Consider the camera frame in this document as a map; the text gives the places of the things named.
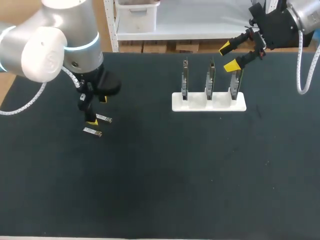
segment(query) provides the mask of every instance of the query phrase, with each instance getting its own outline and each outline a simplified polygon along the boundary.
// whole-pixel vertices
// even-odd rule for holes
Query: robotic arm
[[[320,55],[318,48],[304,90],[300,86],[300,64],[303,46],[303,34],[309,34],[317,28],[320,28],[320,1],[319,0],[287,0],[287,9],[280,11],[276,9],[266,14],[260,3],[256,3],[249,8],[253,19],[249,24],[253,27],[257,25],[258,31],[254,32],[250,27],[246,33],[236,38],[230,39],[219,51],[225,55],[250,39],[255,42],[254,51],[244,56],[239,56],[224,66],[227,72],[233,72],[243,69],[248,63],[256,58],[261,60],[266,55],[265,49],[271,50],[279,48],[299,33],[299,54],[297,64],[297,88],[300,94],[305,94],[310,86],[312,75]]]
[[[120,91],[121,82],[104,69],[92,0],[41,1],[41,9],[23,24],[0,22],[0,69],[40,83],[64,69],[79,80],[78,106],[86,122],[96,124],[93,97],[106,102],[106,96]]]

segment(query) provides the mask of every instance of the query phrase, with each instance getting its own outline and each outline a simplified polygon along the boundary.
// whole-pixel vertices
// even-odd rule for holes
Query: storage bin
[[[115,5],[126,33],[156,31],[159,0],[116,0]]]

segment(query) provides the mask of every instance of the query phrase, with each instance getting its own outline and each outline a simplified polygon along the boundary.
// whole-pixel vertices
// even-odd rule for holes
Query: white stand
[[[174,112],[244,112],[247,110],[245,96],[238,93],[237,100],[232,100],[228,92],[213,92],[212,100],[207,100],[206,91],[188,92],[188,100],[183,100],[181,92],[172,94]]]

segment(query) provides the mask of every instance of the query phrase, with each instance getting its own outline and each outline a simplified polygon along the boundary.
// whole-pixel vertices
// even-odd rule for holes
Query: wooden pallet
[[[218,53],[227,39],[212,40],[178,40],[178,41],[121,41],[119,51],[125,53]],[[254,50],[254,42],[242,43],[234,53],[248,53]],[[309,47],[304,47],[304,52],[315,52],[318,42],[311,41]],[[272,52],[297,52],[297,47],[279,48]]]

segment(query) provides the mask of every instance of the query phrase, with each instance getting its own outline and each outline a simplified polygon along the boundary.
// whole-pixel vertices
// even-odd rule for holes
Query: black table surface
[[[215,91],[235,56],[214,54]],[[245,69],[246,112],[173,112],[186,57],[189,91],[203,91],[212,54],[105,54],[123,87],[94,103],[113,118],[101,138],[82,131],[65,73],[1,116],[0,236],[319,239],[320,68],[301,96],[297,54],[268,54]],[[18,78],[1,109],[39,87]]]

